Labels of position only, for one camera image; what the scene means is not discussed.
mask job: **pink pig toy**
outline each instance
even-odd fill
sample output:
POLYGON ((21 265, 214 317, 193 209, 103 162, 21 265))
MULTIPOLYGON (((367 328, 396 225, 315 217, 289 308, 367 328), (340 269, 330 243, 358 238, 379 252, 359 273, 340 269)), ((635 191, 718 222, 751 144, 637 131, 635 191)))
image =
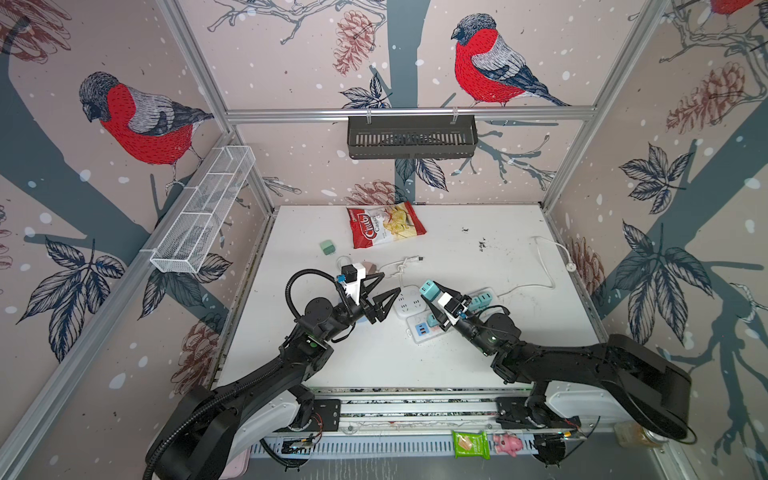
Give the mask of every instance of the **pink pig toy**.
POLYGON ((506 453, 513 457, 518 456, 518 452, 523 449, 523 441, 508 433, 493 435, 493 443, 496 453, 506 453))

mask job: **chip bag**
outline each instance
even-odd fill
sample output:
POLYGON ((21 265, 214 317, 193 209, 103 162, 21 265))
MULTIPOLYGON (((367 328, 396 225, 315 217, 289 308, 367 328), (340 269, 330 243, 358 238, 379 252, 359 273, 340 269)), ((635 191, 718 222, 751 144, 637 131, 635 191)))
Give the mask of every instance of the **chip bag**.
POLYGON ((348 208, 355 248, 368 248, 427 233, 409 202, 369 209, 348 208))
POLYGON ((455 457, 482 457, 491 459, 491 447, 488 436, 482 433, 453 432, 453 451, 455 457))

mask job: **bullfinch illustration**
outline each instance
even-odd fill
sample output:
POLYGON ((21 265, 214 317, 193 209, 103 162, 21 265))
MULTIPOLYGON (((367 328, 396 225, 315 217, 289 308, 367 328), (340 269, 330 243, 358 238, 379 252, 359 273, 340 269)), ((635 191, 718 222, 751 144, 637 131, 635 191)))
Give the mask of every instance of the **bullfinch illustration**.
POLYGON ((458 42, 456 80, 475 99, 472 106, 481 101, 506 105, 520 97, 540 97, 555 105, 567 105, 550 95, 523 56, 509 48, 492 16, 475 13, 462 18, 451 38, 458 42))
POLYGON ((103 71, 88 75, 80 85, 80 102, 88 121, 98 118, 136 160, 173 166, 174 176, 165 186, 166 194, 174 185, 183 186, 176 180, 176 161, 192 149, 197 127, 214 117, 165 95, 145 94, 103 71))

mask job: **white snow dot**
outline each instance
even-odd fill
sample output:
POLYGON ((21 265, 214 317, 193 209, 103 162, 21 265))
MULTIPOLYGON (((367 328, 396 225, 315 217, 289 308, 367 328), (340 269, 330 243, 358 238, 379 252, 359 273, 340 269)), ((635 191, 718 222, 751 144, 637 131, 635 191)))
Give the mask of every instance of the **white snow dot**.
POLYGON ((119 388, 122 388, 124 383, 125 383, 125 372, 122 372, 120 375, 116 375, 109 382, 109 388, 111 388, 113 390, 117 390, 119 388))

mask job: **white mesh shelf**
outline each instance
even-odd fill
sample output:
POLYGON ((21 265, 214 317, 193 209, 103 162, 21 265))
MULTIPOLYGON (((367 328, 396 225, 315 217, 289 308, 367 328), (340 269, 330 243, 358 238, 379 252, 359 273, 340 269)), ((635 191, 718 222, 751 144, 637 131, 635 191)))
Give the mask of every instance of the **white mesh shelf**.
POLYGON ((250 147, 221 149, 181 214, 152 254, 161 272, 196 273, 256 159, 250 147))

